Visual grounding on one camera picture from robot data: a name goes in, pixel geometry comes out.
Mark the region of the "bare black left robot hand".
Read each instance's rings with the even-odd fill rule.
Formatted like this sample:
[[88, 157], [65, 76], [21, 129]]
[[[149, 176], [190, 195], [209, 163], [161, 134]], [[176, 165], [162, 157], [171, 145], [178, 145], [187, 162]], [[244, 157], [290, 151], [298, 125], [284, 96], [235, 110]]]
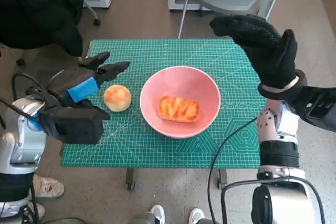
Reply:
[[99, 91], [104, 82], [114, 80], [130, 65], [129, 61], [104, 64], [110, 57], [102, 52], [94, 57], [83, 59], [76, 67], [68, 67], [56, 72], [41, 88], [28, 88], [25, 94], [38, 100], [49, 100], [64, 107], [88, 105], [90, 95]]

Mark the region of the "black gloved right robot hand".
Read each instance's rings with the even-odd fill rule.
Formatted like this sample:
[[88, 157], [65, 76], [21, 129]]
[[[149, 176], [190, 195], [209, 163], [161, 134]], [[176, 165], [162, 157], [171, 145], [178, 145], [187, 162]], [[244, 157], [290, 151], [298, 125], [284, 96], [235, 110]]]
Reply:
[[296, 78], [297, 41], [291, 29], [281, 35], [255, 15], [215, 17], [210, 27], [216, 36], [228, 36], [244, 50], [262, 84], [282, 89]]

